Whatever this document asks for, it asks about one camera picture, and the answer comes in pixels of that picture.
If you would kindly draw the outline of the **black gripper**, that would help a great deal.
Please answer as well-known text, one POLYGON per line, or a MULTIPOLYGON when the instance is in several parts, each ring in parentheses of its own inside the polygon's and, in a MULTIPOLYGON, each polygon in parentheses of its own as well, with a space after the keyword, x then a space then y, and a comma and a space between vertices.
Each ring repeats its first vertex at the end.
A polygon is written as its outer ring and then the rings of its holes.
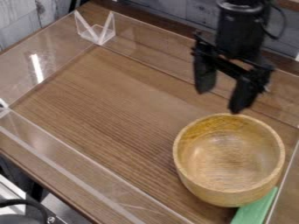
MULTIPOLYGON (((219 22, 215 42, 211 43, 197 31, 194 33, 194 81, 201 94, 217 85, 217 72, 238 78, 243 68, 230 60, 241 60, 254 67, 262 67, 258 58, 267 35, 271 0, 218 0, 219 22)), ((229 110, 239 114, 250 108, 266 92, 267 80, 253 80, 242 76, 229 102, 229 110)))

